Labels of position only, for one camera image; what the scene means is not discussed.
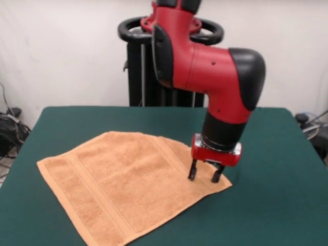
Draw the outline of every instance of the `green tablecloth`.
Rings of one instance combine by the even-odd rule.
[[[105,132],[139,131],[190,144],[205,109],[46,108],[0,189],[0,245],[85,245],[36,162]],[[328,245],[328,173],[285,109],[258,108],[234,186],[208,196],[131,245]]]

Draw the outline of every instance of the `red robot arm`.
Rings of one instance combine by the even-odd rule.
[[[157,0],[157,24],[152,38],[158,81],[167,87],[209,97],[202,133],[192,142],[193,150],[197,151],[192,151],[191,180],[196,174],[196,160],[218,164],[219,176],[225,166],[236,165],[241,153],[235,151],[236,146],[258,103],[265,79],[265,63],[258,52],[215,48],[190,40],[190,23],[200,2]]]

